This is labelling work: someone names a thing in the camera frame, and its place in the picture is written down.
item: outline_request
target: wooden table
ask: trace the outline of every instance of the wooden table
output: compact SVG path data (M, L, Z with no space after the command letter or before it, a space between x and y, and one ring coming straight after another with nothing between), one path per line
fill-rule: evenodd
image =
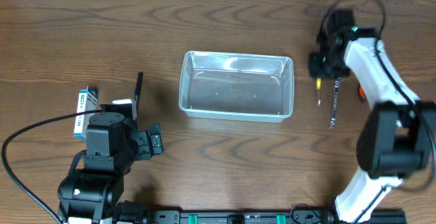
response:
M121 201L183 210L289 210L329 205L356 168L356 140L369 114L355 77L339 93L329 130L332 83L316 106L307 57L334 0L1 0L0 138L76 111L77 94L98 87L99 103L133 97L144 71L139 127L159 123L165 153L140 161L125 177ZM390 59L423 100L436 99L436 0L383 0ZM354 0L358 24L378 26L378 9ZM283 123L188 118L178 108L188 50L289 56L294 113ZM73 120L20 135L8 159L20 179L57 210L57 187L85 148ZM426 178L416 174L409 185ZM52 223L0 169L0 223ZM381 204L402 208L410 223L434 223L436 186L394 191Z

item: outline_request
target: green tape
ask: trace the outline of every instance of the green tape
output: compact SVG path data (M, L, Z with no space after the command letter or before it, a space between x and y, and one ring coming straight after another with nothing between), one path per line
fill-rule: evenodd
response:
M277 224L286 224L286 217L284 214L277 215Z
M198 217L196 214L190 214L188 216L188 224L197 224L198 223Z

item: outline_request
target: small white and blue box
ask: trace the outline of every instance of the small white and blue box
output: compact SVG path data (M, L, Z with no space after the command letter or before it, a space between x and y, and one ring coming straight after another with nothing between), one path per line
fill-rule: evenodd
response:
M77 112L85 112L97 109L98 93L90 86L86 90L79 92L79 100L77 102ZM76 117L74 124L74 137L87 140L87 128L89 118L94 114L85 114Z

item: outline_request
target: white plastic container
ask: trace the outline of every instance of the white plastic container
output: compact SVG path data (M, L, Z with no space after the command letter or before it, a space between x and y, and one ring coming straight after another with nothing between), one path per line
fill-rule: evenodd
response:
M189 51L178 106L188 116L280 123L294 106L289 57Z

